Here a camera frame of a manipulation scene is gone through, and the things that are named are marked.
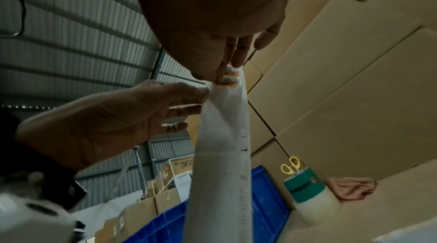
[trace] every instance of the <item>ceiling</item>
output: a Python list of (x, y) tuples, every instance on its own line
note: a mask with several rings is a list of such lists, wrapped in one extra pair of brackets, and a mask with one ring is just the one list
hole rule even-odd
[[(0, 0), (0, 33), (20, 29), (18, 0)], [(25, 0), (25, 32), (0, 39), (0, 104), (21, 119), (150, 79), (203, 86), (166, 54), (137, 0)]]

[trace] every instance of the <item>hand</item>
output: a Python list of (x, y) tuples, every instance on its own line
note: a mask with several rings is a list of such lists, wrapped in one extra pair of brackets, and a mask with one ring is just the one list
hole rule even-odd
[[(145, 81), (133, 88), (94, 94), (22, 122), (15, 139), (73, 170), (121, 154), (187, 123), (166, 119), (199, 114), (206, 88)], [(173, 106), (197, 104), (182, 108)]]
[(279, 33), (288, 0), (138, 0), (166, 51), (195, 78), (218, 81)]

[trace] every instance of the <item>blue plastic crate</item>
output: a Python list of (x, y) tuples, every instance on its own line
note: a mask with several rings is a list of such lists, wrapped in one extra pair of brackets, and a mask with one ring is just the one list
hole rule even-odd
[[(182, 243), (186, 212), (187, 201), (161, 213), (124, 243)], [(254, 242), (275, 242), (290, 209), (262, 166), (252, 169), (252, 212)]]

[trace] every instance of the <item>scissors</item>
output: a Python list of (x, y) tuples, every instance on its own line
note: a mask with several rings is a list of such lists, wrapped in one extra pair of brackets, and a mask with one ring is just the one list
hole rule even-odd
[[(291, 157), (289, 159), (291, 166), (296, 170), (297, 173), (299, 173), (299, 169), (300, 169), (300, 160), (296, 157)], [(286, 165), (285, 163), (281, 165), (281, 171), (284, 174), (287, 175), (293, 175), (295, 172), (293, 171), (293, 169), (291, 167), (289, 167), (288, 165)]]

